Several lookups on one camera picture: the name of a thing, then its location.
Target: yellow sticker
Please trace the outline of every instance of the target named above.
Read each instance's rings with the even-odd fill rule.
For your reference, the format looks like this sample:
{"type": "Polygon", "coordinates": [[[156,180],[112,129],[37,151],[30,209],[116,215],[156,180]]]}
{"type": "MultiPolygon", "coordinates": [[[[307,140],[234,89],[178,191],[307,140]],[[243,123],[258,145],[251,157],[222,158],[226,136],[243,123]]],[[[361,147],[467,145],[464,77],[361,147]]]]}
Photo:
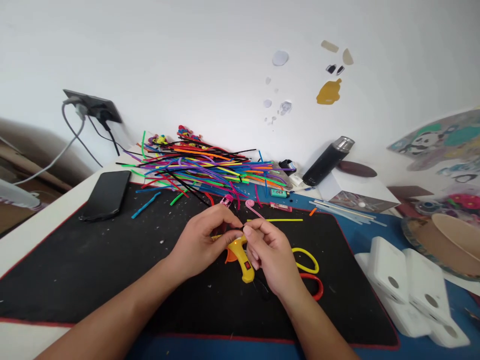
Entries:
{"type": "Polygon", "coordinates": [[[316,103],[320,105],[332,105],[340,99],[339,91],[341,82],[342,79],[340,78],[337,81],[327,81],[320,89],[316,97],[316,103]]]}

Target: panda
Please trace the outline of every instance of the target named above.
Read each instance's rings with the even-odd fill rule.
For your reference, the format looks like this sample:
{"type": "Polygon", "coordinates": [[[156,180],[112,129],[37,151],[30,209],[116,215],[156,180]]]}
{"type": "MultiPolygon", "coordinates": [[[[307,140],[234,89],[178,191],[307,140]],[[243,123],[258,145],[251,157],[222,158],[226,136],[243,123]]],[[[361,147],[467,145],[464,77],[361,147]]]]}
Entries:
{"type": "Polygon", "coordinates": [[[399,151],[400,154],[410,153],[412,155],[419,155],[428,148],[435,145],[439,140],[443,139],[445,133],[438,133],[434,131],[426,131],[421,133],[411,143],[399,151]]]}

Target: hand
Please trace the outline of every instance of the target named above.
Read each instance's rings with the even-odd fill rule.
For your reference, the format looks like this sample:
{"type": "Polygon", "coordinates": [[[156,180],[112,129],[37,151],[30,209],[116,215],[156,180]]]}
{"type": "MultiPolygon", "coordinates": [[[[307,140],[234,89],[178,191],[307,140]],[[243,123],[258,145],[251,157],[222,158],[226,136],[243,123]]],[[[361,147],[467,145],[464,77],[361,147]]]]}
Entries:
{"type": "Polygon", "coordinates": [[[268,286],[280,300],[305,288],[289,240],[278,227],[258,218],[246,223],[243,233],[248,259],[255,270],[263,269],[268,286]]]}
{"type": "Polygon", "coordinates": [[[175,247],[165,258],[172,274],[179,276],[179,282],[200,274],[233,240],[243,235],[240,230],[230,230],[212,240],[211,232],[222,223],[233,228],[242,227],[239,218],[222,204],[209,207],[188,221],[175,247]]]}

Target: wall socket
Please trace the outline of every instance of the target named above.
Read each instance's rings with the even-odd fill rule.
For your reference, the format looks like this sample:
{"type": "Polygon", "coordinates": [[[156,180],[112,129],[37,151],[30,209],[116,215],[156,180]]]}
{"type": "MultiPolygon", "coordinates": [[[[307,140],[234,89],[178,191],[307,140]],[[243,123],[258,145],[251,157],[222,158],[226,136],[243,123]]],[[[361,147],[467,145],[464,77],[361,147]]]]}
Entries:
{"type": "Polygon", "coordinates": [[[120,114],[117,111],[113,101],[66,89],[63,89],[63,92],[68,98],[80,98],[83,101],[83,104],[88,108],[88,115],[91,117],[99,119],[100,111],[107,110],[111,115],[109,116],[108,121],[113,121],[116,123],[122,122],[122,118],[120,118],[120,114]]]}

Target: desk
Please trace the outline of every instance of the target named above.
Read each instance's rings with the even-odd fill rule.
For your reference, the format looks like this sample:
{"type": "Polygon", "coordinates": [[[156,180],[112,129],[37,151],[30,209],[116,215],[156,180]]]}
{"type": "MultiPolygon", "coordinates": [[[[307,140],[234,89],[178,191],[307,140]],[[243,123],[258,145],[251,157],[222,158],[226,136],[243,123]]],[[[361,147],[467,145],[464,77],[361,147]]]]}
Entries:
{"type": "MultiPolygon", "coordinates": [[[[131,158],[122,154],[121,163],[133,163],[131,158]]],[[[119,165],[110,164],[99,170],[78,186],[56,200],[24,224],[0,239],[0,276],[7,272],[20,259],[28,254],[40,241],[47,237],[70,214],[85,203],[101,173],[124,170],[119,165]]],[[[132,182],[142,183],[143,178],[132,174],[132,182]]],[[[261,201],[265,201],[265,192],[259,191],[261,201]]],[[[284,203],[300,209],[312,209],[308,197],[292,194],[290,199],[275,198],[276,203],[284,203]]],[[[370,251],[371,240],[382,236],[399,249],[410,247],[404,238],[400,219],[390,215],[378,215],[378,220],[387,224],[358,225],[341,216],[337,216],[343,233],[354,254],[370,251]]],[[[469,337],[471,345],[458,349],[446,349],[435,345],[428,337],[413,339],[399,334],[400,350],[386,351],[356,348],[356,353],[364,359],[471,359],[480,354],[480,331],[474,327],[464,308],[480,316],[480,309],[466,290],[446,282],[451,315],[460,328],[469,337]]],[[[32,359],[62,336],[68,328],[0,323],[0,359],[32,359]]],[[[294,345],[267,342],[228,341],[217,339],[198,339],[180,337],[152,337],[141,335],[133,346],[129,359],[301,359],[301,352],[294,345]]]]}

